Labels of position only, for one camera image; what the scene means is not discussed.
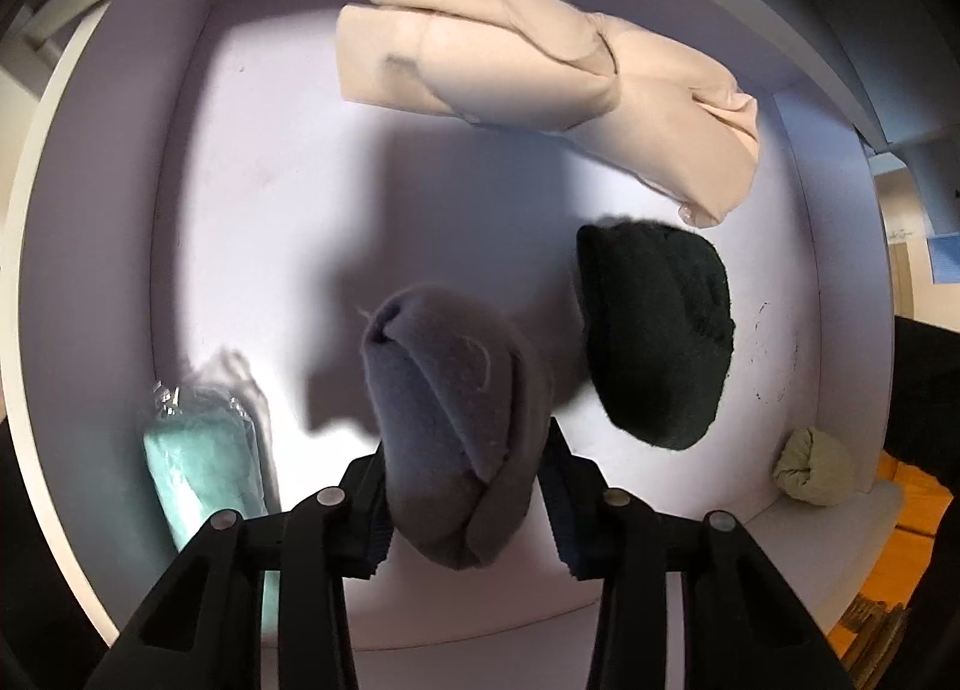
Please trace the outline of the grey sock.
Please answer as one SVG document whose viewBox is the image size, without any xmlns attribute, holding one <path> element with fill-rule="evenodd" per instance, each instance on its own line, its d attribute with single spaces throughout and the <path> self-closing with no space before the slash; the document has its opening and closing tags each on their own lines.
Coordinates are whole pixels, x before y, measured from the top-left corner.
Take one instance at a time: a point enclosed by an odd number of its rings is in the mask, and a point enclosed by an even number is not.
<svg viewBox="0 0 960 690">
<path fill-rule="evenodd" d="M 550 370 L 519 328 L 441 286 L 387 298 L 361 337 L 397 531 L 438 565 L 491 565 L 526 519 Z"/>
</svg>

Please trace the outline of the beige folded garment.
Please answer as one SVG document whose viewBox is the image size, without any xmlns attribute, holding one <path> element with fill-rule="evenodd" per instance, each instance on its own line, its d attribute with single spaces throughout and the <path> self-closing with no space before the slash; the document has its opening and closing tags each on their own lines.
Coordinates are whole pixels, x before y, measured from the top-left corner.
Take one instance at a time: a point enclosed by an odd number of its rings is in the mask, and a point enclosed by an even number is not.
<svg viewBox="0 0 960 690">
<path fill-rule="evenodd" d="M 719 61 L 562 0 L 364 0 L 335 30 L 350 102 L 553 134 L 714 227 L 750 193 L 758 103 Z"/>
</svg>

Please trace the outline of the small green rolled sock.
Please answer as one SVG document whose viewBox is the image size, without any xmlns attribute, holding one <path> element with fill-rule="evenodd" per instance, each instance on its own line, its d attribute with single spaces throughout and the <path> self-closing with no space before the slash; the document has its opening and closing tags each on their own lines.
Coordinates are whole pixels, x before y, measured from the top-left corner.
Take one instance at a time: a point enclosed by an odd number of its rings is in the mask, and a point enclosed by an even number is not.
<svg viewBox="0 0 960 690">
<path fill-rule="evenodd" d="M 773 482 L 798 502 L 836 506 L 854 493 L 856 465 L 838 438 L 814 427 L 801 428 L 784 443 L 773 467 Z"/>
</svg>

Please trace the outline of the teal cloth in plastic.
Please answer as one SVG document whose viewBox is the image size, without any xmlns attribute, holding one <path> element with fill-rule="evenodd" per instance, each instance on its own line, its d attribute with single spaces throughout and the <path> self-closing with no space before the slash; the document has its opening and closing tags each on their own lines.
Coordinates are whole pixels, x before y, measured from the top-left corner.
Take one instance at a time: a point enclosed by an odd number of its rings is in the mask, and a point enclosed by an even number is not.
<svg viewBox="0 0 960 690">
<path fill-rule="evenodd" d="M 176 548 L 222 509 L 281 509 L 268 401 L 242 353 L 222 350 L 179 383 L 156 383 L 142 446 Z"/>
</svg>

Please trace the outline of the black knitted sock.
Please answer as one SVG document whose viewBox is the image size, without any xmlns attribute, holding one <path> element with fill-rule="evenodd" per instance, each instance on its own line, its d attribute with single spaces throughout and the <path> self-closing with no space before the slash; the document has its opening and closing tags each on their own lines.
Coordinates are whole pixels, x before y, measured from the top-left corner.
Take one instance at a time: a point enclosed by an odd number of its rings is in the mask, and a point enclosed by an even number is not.
<svg viewBox="0 0 960 690">
<path fill-rule="evenodd" d="M 576 233 L 590 379 L 608 420 L 682 451 L 718 414 L 736 323 L 727 272 L 693 232 L 649 220 Z"/>
</svg>

